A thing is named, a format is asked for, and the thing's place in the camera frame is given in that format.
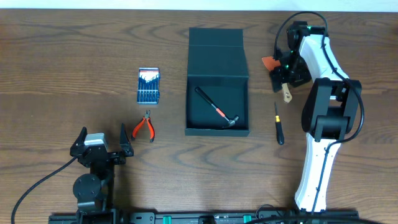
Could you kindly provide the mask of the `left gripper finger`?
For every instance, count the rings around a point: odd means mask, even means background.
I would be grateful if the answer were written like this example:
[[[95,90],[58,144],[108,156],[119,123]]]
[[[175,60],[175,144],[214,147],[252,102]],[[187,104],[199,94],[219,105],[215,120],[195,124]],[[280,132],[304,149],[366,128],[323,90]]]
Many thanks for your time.
[[[119,145],[124,152],[131,152],[131,143],[126,133],[126,128],[124,123],[121,123],[121,133],[119,139]]]
[[[80,134],[78,135],[76,141],[73,143],[73,150],[80,150],[83,149],[85,144],[85,138],[87,136],[87,128],[82,127]]]

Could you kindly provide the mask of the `orange blade wooden scraper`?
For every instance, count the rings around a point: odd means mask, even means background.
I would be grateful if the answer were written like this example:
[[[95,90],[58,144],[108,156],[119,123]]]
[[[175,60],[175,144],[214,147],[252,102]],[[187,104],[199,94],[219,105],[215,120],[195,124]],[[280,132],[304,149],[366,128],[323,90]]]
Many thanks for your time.
[[[272,56],[263,57],[262,58],[263,64],[268,69],[268,71],[274,70],[276,67],[280,66],[280,62],[278,60],[274,60]],[[292,100],[292,95],[289,91],[289,88],[286,83],[281,84],[282,92],[284,95],[284,101],[289,103]]]

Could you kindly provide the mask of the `black yellow screwdriver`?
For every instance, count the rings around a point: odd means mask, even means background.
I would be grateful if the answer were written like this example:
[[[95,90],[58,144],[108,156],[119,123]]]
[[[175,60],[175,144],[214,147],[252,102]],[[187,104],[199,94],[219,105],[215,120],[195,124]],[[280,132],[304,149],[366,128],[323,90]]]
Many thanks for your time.
[[[282,123],[280,120],[280,116],[278,113],[278,109],[277,109],[277,104],[274,103],[274,108],[275,108],[275,129],[276,129],[276,139],[279,145],[283,145],[284,144],[284,134],[283,134],[283,129],[282,129]]]

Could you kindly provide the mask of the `black handled claw hammer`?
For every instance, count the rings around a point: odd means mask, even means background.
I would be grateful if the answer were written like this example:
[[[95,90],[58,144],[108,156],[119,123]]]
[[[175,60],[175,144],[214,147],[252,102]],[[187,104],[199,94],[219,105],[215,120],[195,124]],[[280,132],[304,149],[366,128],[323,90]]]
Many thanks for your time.
[[[222,129],[228,129],[232,126],[234,126],[237,121],[239,120],[239,116],[236,115],[233,119],[230,119],[225,115],[225,113],[213,102],[213,100],[199,87],[197,86],[195,88],[195,92],[198,93],[209,105],[211,105],[215,111],[223,118],[226,120],[227,125],[223,126]]]

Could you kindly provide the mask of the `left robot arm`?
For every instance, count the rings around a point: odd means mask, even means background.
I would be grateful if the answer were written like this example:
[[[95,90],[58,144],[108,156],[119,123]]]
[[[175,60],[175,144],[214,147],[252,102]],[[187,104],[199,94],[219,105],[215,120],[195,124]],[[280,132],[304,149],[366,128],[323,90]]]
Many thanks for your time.
[[[104,133],[88,134],[86,127],[72,144],[70,155],[90,170],[73,184],[78,223],[129,222],[128,216],[113,205],[114,167],[125,164],[126,159],[134,155],[124,124],[121,125],[119,145],[120,151],[109,152]]]

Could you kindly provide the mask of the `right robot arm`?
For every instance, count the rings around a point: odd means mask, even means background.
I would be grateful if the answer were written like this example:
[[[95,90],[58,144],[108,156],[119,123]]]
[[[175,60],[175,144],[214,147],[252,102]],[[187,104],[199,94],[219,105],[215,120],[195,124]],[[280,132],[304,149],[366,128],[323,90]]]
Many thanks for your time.
[[[362,86],[340,70],[325,27],[295,21],[287,28],[288,52],[262,59],[274,92],[312,82],[301,124],[307,149],[295,203],[303,212],[323,212],[335,156],[352,130]]]

